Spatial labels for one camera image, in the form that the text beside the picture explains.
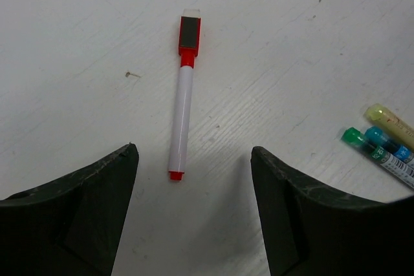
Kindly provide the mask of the blue capped pen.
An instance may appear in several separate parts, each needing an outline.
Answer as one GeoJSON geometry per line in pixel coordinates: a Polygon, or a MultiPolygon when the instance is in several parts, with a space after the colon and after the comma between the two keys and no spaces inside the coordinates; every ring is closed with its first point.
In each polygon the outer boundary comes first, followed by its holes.
{"type": "Polygon", "coordinates": [[[365,131],[365,136],[376,145],[380,145],[407,166],[413,169],[413,152],[404,144],[397,142],[377,126],[372,126],[365,131]]]}

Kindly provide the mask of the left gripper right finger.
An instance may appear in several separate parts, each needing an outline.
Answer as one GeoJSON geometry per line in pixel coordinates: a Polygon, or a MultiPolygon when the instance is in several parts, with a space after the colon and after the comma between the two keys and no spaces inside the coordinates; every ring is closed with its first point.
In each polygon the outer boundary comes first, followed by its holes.
{"type": "Polygon", "coordinates": [[[259,146],[251,168],[271,275],[413,274],[412,197],[354,196],[259,146]]]}

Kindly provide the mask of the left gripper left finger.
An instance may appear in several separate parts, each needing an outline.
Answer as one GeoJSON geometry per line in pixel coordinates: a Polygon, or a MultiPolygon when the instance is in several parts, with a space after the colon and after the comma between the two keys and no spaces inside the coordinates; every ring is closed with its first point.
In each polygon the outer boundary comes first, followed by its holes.
{"type": "Polygon", "coordinates": [[[2,275],[110,275],[136,178],[129,143],[1,201],[2,275]]]}

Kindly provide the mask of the teal thin pen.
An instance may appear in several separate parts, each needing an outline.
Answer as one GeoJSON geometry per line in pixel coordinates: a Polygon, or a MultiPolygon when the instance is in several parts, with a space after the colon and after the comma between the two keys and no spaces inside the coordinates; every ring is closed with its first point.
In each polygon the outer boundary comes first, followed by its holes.
{"type": "Polygon", "coordinates": [[[346,129],[341,140],[413,189],[413,169],[383,147],[369,141],[359,130],[354,127],[346,129]]]}

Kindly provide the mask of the yellow barrel pen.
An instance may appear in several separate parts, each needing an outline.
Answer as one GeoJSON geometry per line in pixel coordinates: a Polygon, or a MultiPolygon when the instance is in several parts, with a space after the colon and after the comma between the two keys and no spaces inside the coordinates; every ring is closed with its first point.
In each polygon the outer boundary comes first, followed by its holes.
{"type": "Polygon", "coordinates": [[[413,151],[413,127],[381,104],[371,105],[364,116],[374,125],[413,151]]]}

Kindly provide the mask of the red pen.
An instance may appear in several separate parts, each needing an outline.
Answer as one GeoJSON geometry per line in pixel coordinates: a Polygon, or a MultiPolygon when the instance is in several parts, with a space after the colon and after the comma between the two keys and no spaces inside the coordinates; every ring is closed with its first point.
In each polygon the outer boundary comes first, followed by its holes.
{"type": "Polygon", "coordinates": [[[180,69],[171,133],[168,173],[169,179],[180,182],[186,170],[191,94],[195,59],[199,54],[201,11],[185,9],[180,17],[178,53],[180,69]]]}

